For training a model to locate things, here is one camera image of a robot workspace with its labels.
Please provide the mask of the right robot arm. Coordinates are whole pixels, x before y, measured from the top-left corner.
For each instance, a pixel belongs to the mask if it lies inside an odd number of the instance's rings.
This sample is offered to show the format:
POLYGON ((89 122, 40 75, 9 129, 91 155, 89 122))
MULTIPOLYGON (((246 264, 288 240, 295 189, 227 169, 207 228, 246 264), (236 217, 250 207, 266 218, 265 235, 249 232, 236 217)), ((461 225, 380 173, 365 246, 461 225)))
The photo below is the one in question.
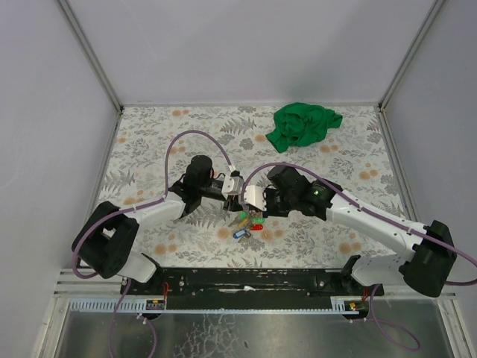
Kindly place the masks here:
POLYGON ((449 228, 434 220, 430 225, 402 219, 367 204, 338 184, 309 181, 295 168, 275 166, 267 175, 269 216, 305 216, 340 224, 374 239, 391 255, 348 259, 342 272, 362 286, 407 284, 414 291, 436 298, 441 294, 456 260, 449 228))

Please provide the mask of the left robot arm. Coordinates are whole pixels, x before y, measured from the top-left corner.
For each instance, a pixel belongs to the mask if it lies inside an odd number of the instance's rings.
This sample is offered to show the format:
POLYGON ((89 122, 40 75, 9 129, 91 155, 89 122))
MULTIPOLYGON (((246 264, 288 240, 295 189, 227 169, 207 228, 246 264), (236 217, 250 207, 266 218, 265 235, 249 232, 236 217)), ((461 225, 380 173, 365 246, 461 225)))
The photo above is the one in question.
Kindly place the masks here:
POLYGON ((72 243, 74 258, 83 260, 104 279, 122 276, 147 283, 159 265, 146 254, 133 251, 136 236, 150 227, 188 216, 203 198, 232 202, 240 196, 243 184, 236 170, 215 179, 212 160, 195 156, 163 197, 123 209, 109 201, 99 204, 72 243))

